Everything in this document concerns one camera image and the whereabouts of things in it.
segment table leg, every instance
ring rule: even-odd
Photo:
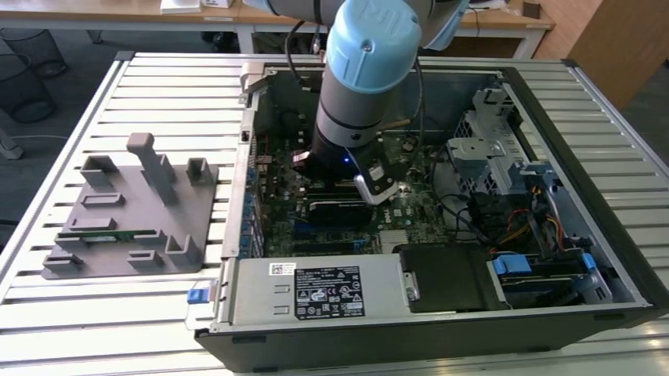
[[[532,59],[545,33],[547,30],[544,29],[528,31],[528,35],[521,40],[521,44],[519,45],[516,53],[513,54],[515,59]]]
[[[256,53],[256,45],[253,43],[253,25],[237,25],[234,30],[238,33],[240,51],[242,53]]]
[[[89,38],[91,38],[91,42],[98,45],[103,42],[103,31],[102,30],[87,30]]]

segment mesh trash can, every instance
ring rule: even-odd
[[[39,121],[55,110],[55,102],[26,55],[0,55],[0,108],[22,123]]]
[[[42,78],[55,77],[67,70],[59,46],[49,30],[0,29],[0,38],[15,53],[33,61],[33,70]]]

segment screw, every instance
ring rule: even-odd
[[[411,301],[417,300],[417,290],[415,287],[408,287],[408,298]]]

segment green circuit board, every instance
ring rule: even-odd
[[[408,158],[411,152],[403,149],[415,136],[405,132],[384,136],[388,157],[392,161]],[[265,236],[265,257],[296,257],[309,255],[340,255],[338,245],[353,244],[353,252],[345,254],[381,253],[380,233],[388,230],[407,230],[411,243],[451,241],[447,225],[432,184],[427,175],[432,171],[436,148],[421,148],[415,168],[404,182],[401,192],[380,206],[373,207],[372,222],[358,228],[337,229],[314,227],[306,220],[306,211],[313,200],[301,192],[324,183],[309,180],[292,169],[292,150],[297,145],[286,139],[266,138],[258,143],[258,170],[261,172],[261,212]],[[324,251],[304,252],[301,245],[318,244]]]

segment metal workbench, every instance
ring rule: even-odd
[[[185,318],[186,292],[220,275],[237,138],[249,121],[240,104],[244,64],[282,56],[138,53],[118,60],[0,256],[0,374],[228,375],[200,347]],[[316,62],[310,57],[297,62]],[[557,61],[445,60],[431,63],[513,65],[535,91],[597,187],[669,286],[669,170],[579,68]],[[125,136],[153,132],[173,164],[206,157],[221,165],[205,269],[193,274],[45,280],[42,261],[85,179],[91,154],[118,165]],[[539,141],[528,137],[531,144]],[[209,311],[190,312],[206,323]],[[480,356],[281,374],[669,374],[669,320],[608,331],[561,351]]]

